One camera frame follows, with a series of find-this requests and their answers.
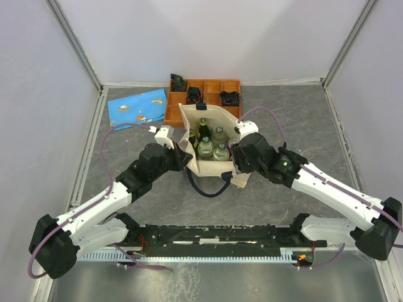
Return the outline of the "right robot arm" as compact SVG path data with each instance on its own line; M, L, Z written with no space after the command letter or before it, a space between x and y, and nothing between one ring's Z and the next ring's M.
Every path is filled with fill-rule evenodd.
M353 243L365 255L387 260L402 232L402 203L366 195L327 175L305 157L287 149L274 148L259 133L251 133L231 147L234 165L240 173L257 172L274 184L305 193L344 217L308 216L289 230L297 246L307 242Z

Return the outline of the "clear bottle green cap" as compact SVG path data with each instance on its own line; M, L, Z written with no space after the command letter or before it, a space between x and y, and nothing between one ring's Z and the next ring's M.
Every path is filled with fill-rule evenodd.
M212 133L211 136L211 141L214 147L218 147L220 144L227 145L228 139L229 139L228 135L221 126L216 127L215 131Z

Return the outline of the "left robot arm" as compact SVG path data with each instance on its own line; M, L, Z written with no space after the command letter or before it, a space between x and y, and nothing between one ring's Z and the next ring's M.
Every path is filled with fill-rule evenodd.
M42 216L28 247L31 253L29 276L37 278L31 268L34 262L44 270L40 277L47 275L58 279L80 256L113 243L135 244L139 239L137 227L119 219L109 225L100 225L100 221L148 193L153 182L165 173L183 170L192 158L177 143L172 148L149 143L138 159L97 196L56 218L49 214Z

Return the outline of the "cream canvas tote bag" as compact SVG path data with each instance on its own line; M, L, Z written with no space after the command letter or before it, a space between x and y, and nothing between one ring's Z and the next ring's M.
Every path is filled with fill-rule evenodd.
M230 147L239 142L235 131L237 118L220 106L179 105L186 130L179 142L181 150L192 155L186 173L193 189L207 198L222 194L231 184L244 188L249 174L237 174ZM194 180L198 177L218 177L224 185L216 193L206 193Z

